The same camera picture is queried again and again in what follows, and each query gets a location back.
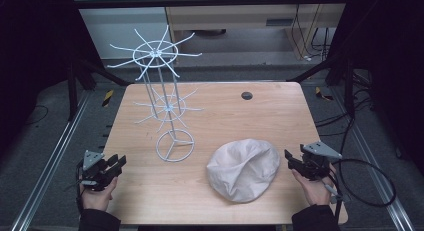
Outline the aluminium floor rail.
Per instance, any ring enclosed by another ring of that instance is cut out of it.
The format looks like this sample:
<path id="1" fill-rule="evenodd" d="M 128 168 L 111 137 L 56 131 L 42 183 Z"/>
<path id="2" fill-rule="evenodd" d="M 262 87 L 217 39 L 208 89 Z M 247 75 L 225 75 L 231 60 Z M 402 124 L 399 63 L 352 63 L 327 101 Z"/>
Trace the aluminium floor rail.
<path id="1" fill-rule="evenodd" d="M 32 189 L 25 205 L 15 218 L 9 231 L 27 231 L 41 201 L 51 183 L 51 180 L 61 162 L 63 155 L 73 137 L 81 117 L 87 107 L 87 103 L 92 96 L 91 91 L 83 91 L 77 103 L 77 110 L 74 117 L 67 122 L 59 137 L 46 165 L 44 166 L 34 188 Z"/>
<path id="2" fill-rule="evenodd" d="M 379 168 L 380 165 L 378 164 L 375 156 L 372 154 L 362 131 L 355 123 L 351 126 L 351 134 L 353 135 L 353 141 L 361 158 Z M 416 231 L 403 205 L 395 195 L 394 188 L 390 185 L 389 180 L 384 178 L 383 175 L 374 168 L 369 168 L 369 173 L 382 201 L 388 202 L 391 198 L 393 198 L 393 202 L 390 205 L 387 205 L 385 209 L 388 211 L 397 231 Z"/>

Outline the black metal frame leg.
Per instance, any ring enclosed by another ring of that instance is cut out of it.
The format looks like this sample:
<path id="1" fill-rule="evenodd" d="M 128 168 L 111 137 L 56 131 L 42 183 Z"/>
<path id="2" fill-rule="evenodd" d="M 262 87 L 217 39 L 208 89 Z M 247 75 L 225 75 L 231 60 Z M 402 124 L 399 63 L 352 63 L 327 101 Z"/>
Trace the black metal frame leg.
<path id="1" fill-rule="evenodd" d="M 308 77 L 313 76 L 321 70 L 329 69 L 325 83 L 332 86 L 344 79 L 344 108 L 351 118 L 355 117 L 354 95 L 353 95 L 353 60 L 342 54 L 336 54 L 325 61 L 315 65 L 306 72 L 288 79 L 288 82 L 301 83 Z"/>
<path id="2" fill-rule="evenodd" d="M 99 74 L 119 86 L 130 85 L 130 82 L 107 72 L 104 67 L 96 66 L 94 63 L 87 60 L 72 59 L 67 65 L 69 121 L 74 119 L 78 111 L 76 84 L 80 83 L 84 90 L 93 90 L 96 87 L 96 81 L 94 80 L 92 73 Z"/>

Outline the black curtain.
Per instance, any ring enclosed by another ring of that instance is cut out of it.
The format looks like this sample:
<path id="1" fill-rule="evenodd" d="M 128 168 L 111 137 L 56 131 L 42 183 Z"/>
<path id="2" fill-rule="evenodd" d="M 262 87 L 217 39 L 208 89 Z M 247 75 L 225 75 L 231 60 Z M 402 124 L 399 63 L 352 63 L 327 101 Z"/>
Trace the black curtain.
<path id="1" fill-rule="evenodd" d="M 35 108 L 38 94 L 65 81 L 68 69 L 86 89 L 102 62 L 73 0 L 0 0 L 0 160 Z"/>
<path id="2" fill-rule="evenodd" d="M 424 175 L 424 0 L 354 0 L 345 6 L 332 48 L 351 31 L 354 66 L 371 72 L 386 121 Z"/>

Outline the person's right hand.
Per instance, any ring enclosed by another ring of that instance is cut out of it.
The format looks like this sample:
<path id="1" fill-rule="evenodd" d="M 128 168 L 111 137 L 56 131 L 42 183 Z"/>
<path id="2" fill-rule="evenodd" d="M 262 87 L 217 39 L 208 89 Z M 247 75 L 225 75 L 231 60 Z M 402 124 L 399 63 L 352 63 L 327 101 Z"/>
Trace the person's right hand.
<path id="1" fill-rule="evenodd" d="M 329 191 L 329 187 L 333 188 L 334 184 L 329 177 L 310 181 L 303 177 L 295 169 L 292 169 L 291 172 L 297 182 L 301 185 L 305 198 L 310 206 L 329 205 L 331 203 L 332 193 Z"/>

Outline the white fabric hat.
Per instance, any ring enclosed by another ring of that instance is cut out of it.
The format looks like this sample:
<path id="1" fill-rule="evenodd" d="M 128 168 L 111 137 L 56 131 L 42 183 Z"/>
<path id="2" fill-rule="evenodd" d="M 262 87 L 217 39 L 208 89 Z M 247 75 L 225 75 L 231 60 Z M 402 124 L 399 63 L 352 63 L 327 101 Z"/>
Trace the white fabric hat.
<path id="1" fill-rule="evenodd" d="M 280 154 L 268 141 L 244 139 L 224 144 L 206 170 L 210 186 L 225 199 L 247 203 L 270 186 L 280 166 Z"/>

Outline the yellow black striped tape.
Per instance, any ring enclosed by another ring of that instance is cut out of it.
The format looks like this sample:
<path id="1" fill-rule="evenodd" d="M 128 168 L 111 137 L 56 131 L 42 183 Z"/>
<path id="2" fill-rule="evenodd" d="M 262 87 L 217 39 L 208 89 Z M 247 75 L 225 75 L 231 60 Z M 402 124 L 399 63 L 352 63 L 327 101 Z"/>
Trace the yellow black striped tape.
<path id="1" fill-rule="evenodd" d="M 102 102 L 102 107 L 107 107 L 108 106 L 113 93 L 114 93 L 114 90 L 108 90 L 106 92 L 105 97 L 104 97 L 103 102 Z"/>
<path id="2" fill-rule="evenodd" d="M 318 97 L 318 98 L 327 100 L 327 101 L 333 100 L 333 96 L 324 94 L 320 87 L 315 87 L 315 96 Z"/>

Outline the person's left hand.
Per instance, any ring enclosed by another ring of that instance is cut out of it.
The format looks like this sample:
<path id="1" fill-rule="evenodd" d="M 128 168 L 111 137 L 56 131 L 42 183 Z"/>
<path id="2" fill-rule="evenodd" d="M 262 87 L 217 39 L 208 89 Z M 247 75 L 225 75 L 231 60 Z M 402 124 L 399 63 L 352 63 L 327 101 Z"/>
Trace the person's left hand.
<path id="1" fill-rule="evenodd" d="M 84 209 L 94 209 L 106 211 L 109 202 L 113 199 L 112 192 L 117 187 L 118 178 L 114 177 L 111 183 L 103 191 L 93 191 L 80 186 L 80 195 L 82 200 L 82 207 Z"/>

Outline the white cabinet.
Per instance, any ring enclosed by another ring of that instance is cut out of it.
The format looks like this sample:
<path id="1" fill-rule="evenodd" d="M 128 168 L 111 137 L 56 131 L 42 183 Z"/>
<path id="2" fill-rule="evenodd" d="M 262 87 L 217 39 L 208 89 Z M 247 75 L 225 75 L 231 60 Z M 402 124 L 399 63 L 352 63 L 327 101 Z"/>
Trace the white cabinet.
<path id="1" fill-rule="evenodd" d="M 102 60 L 129 57 L 129 51 L 111 45 L 126 48 L 140 45 L 142 40 L 136 31 L 147 41 L 160 40 L 168 24 L 162 7 L 81 9 L 80 14 Z"/>

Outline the white wire display rack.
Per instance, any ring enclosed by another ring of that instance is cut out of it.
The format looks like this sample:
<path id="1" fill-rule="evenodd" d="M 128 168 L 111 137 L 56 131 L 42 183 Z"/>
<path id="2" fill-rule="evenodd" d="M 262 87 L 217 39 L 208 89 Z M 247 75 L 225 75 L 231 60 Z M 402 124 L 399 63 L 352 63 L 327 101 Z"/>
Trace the white wire display rack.
<path id="1" fill-rule="evenodd" d="M 188 126 L 183 121 L 187 111 L 202 111 L 202 108 L 192 108 L 186 104 L 186 100 L 196 93 L 181 95 L 178 87 L 180 75 L 174 68 L 174 62 L 179 57 L 199 57 L 201 53 L 182 53 L 178 46 L 189 41 L 194 34 L 183 38 L 176 43 L 167 39 L 169 26 L 160 39 L 145 39 L 135 29 L 134 32 L 140 39 L 135 47 L 119 47 L 111 44 L 117 50 L 128 51 L 132 54 L 128 61 L 109 68 L 120 68 L 129 64 L 139 67 L 140 74 L 135 78 L 141 82 L 147 91 L 148 102 L 133 102 L 135 106 L 146 107 L 149 114 L 136 121 L 142 124 L 148 120 L 159 122 L 157 133 L 159 134 L 154 146 L 157 156 L 165 162 L 181 162 L 187 159 L 194 151 L 195 139 L 188 131 Z"/>

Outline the black horizontal frame bar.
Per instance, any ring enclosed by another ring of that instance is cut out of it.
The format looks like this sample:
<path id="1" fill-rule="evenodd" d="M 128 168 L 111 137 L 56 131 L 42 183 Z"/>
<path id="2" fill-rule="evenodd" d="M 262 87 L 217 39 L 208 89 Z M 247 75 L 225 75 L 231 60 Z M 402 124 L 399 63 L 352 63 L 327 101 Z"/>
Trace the black horizontal frame bar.
<path id="1" fill-rule="evenodd" d="M 243 5 L 341 4 L 351 0 L 80 0 L 78 9 L 202 7 Z"/>

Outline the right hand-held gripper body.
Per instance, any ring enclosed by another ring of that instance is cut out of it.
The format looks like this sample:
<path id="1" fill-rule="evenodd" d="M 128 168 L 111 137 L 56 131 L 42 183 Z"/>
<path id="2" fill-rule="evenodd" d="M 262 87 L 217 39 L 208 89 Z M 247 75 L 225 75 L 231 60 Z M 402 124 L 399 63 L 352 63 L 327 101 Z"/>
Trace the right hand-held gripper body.
<path id="1" fill-rule="evenodd" d="M 301 144 L 301 161 L 303 163 L 300 174 L 309 179 L 325 178 L 330 173 L 329 159 L 340 160 L 342 155 L 327 144 L 317 141 L 311 144 Z"/>

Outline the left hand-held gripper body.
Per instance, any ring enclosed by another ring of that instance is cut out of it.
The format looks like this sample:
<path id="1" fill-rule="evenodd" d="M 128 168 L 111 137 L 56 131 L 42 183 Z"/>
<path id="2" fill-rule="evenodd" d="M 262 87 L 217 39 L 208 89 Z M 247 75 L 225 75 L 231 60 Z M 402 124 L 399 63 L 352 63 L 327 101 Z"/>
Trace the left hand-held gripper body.
<path id="1" fill-rule="evenodd" d="M 86 150 L 77 165 L 77 182 L 93 191 L 103 191 L 113 179 L 105 155 Z"/>

